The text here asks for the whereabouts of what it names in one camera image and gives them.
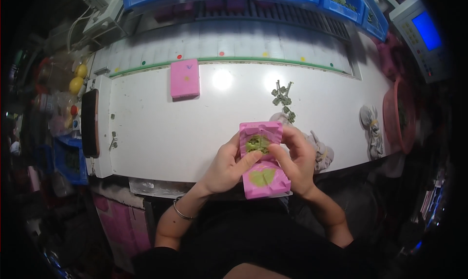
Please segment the person's left hand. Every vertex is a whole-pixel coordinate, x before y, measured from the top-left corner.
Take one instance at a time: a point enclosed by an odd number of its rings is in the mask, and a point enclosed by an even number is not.
[[[239,146],[239,132],[237,132],[229,142],[219,148],[210,167],[198,182],[208,195],[234,188],[240,182],[242,174],[248,171],[263,155],[261,151],[252,151],[236,163]]]

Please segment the table surface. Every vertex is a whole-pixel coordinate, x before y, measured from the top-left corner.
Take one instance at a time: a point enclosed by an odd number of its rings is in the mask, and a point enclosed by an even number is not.
[[[383,132],[384,156],[390,153],[383,129],[382,101],[391,82],[380,71],[372,41],[359,34],[366,55],[359,62],[362,80],[336,72],[272,64],[202,64],[200,96],[173,101],[170,68],[141,71],[112,81],[109,132],[118,147],[110,152],[114,174],[153,180],[196,182],[218,148],[242,122],[268,121],[282,105],[271,92],[280,80],[289,92],[294,125],[333,148],[335,159],[323,172],[370,161],[368,132],[360,123],[364,105],[375,105]]]

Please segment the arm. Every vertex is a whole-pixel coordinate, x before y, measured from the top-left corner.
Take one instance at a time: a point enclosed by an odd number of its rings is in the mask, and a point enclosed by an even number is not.
[[[353,237],[349,232],[341,207],[313,183],[315,150],[296,128],[283,127],[283,143],[289,148],[289,155],[278,144],[268,149],[278,160],[286,176],[291,180],[291,190],[307,200],[312,212],[325,228],[327,238],[339,247],[346,247]]]
[[[186,195],[177,201],[176,207],[185,216],[195,217],[208,200],[208,192],[196,183]],[[179,216],[173,206],[164,212],[156,228],[155,247],[179,250],[180,239],[189,229],[192,220]]]
[[[262,156],[260,151],[253,151],[236,162],[238,154],[239,133],[220,147],[203,178],[177,201],[175,206],[179,212],[185,216],[195,217],[208,200],[209,195],[232,189],[240,181],[242,174]],[[174,207],[170,206],[158,222],[155,247],[179,250],[180,240],[190,224],[192,220],[180,217]]]
[[[309,202],[313,214],[325,229],[328,240],[341,248],[353,241],[344,211],[335,201],[315,186],[303,198]]]

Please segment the smartphone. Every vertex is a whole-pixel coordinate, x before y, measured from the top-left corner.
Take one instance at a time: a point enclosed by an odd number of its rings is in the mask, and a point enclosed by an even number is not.
[[[99,138],[97,130],[97,101],[99,91],[90,90],[81,101],[81,141],[85,157],[99,157]]]

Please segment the silver bangle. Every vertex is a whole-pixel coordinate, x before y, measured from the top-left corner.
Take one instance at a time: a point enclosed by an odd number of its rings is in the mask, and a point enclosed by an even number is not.
[[[177,197],[177,198],[172,202],[172,205],[174,206],[174,210],[176,211],[176,213],[177,213],[181,218],[183,218],[183,219],[185,219],[185,220],[192,220],[193,217],[185,216],[184,214],[180,213],[180,211],[177,210],[177,208],[176,208],[176,202],[177,202],[178,200],[180,200],[180,198],[182,198],[182,197],[183,197],[183,196],[179,196],[179,197]]]

